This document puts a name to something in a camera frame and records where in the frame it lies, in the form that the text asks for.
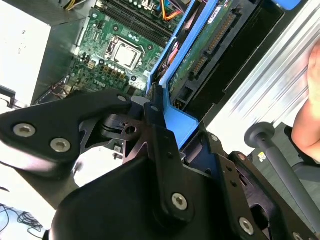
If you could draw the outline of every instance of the aluminum surface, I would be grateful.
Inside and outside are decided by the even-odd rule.
[[[310,0],[207,127],[228,154],[252,152],[244,136],[253,124],[292,122],[308,98],[308,60],[319,39],[320,1]]]

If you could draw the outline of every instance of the black wire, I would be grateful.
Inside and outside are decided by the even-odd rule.
[[[38,238],[38,239],[43,239],[42,237],[39,237],[31,232],[31,230],[36,230],[37,232],[41,233],[43,226],[28,212],[24,211],[23,213],[19,214],[12,208],[6,208],[4,205],[0,204],[0,207],[3,207],[4,210],[1,211],[0,213],[6,212],[9,220],[9,214],[8,211],[12,211],[17,215],[17,222],[20,224],[27,225],[29,228],[26,230],[29,234],[32,236]]]
[[[180,12],[185,13],[188,9],[188,6],[184,4],[181,0],[169,0],[169,2]]]
[[[8,212],[7,212],[6,208],[5,208],[5,206],[4,206],[4,205],[2,205],[2,204],[0,204],[0,208],[1,208],[1,207],[3,207],[3,208],[4,208],[4,211],[5,211],[5,213],[6,213],[6,217],[7,217],[7,219],[8,219],[8,220],[7,220],[7,223],[6,223],[5,227],[4,227],[4,228],[2,228],[2,229],[0,230],[0,233],[8,227],[9,222],[10,222],[9,214],[8,214]]]

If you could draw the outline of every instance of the motherboard chip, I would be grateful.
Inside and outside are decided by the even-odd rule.
[[[119,65],[126,66],[130,69],[136,57],[136,52],[132,51],[130,48],[122,44],[114,56],[114,61],[117,62]]]
[[[105,58],[110,58],[118,65],[133,71],[142,55],[145,55],[142,46],[136,46],[119,36],[113,36],[106,50]]]

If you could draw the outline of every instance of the yellow cable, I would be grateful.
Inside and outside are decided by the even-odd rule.
[[[178,11],[178,12],[175,12],[175,13],[173,13],[172,15],[170,15],[170,16],[167,16],[166,17],[166,20],[168,21],[168,20],[171,20],[171,19],[174,19],[176,16],[178,16],[180,14],[180,12]]]
[[[75,3],[76,3],[76,0],[71,0],[71,3],[70,3],[69,6],[66,8],[66,10],[69,11],[69,9],[72,8]]]

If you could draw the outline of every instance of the silver screw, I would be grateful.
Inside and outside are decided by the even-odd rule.
[[[254,227],[246,218],[240,217],[239,224],[247,234],[253,235],[255,233]]]
[[[68,152],[71,148],[71,144],[68,140],[58,137],[51,141],[50,146],[57,153],[65,153]]]
[[[177,193],[177,192],[174,193],[174,194],[172,195],[171,200],[172,200],[173,205],[174,205],[177,209],[179,209],[179,210],[181,210],[181,211],[186,210],[187,207],[188,207],[188,202],[187,202],[186,198],[185,198],[182,194],[180,194],[180,193]]]
[[[218,140],[219,140],[215,135],[211,135],[211,138],[212,138],[212,140],[215,141],[215,142],[218,142]]]
[[[246,157],[245,156],[243,156],[242,154],[238,154],[238,157],[242,160],[242,161],[245,161],[246,160]]]
[[[158,108],[156,108],[155,106],[151,106],[151,108],[152,108],[153,110],[155,110],[156,112],[159,111]]]
[[[293,237],[295,240],[303,240],[299,233],[294,232]]]
[[[118,99],[119,99],[120,101],[122,101],[122,102],[127,101],[126,98],[125,98],[124,96],[121,96],[121,95],[118,96]]]
[[[13,132],[15,135],[23,138],[29,138],[36,133],[36,129],[27,123],[20,123],[14,126]]]

